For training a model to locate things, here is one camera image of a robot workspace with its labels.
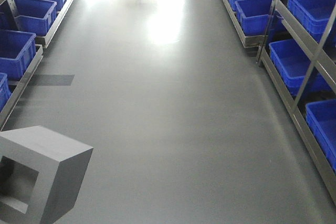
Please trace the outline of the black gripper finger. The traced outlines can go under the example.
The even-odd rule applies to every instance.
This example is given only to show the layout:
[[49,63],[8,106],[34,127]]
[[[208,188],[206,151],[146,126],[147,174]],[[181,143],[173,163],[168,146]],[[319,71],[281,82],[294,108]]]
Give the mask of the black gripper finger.
[[1,162],[1,182],[5,182],[13,173],[13,163]]

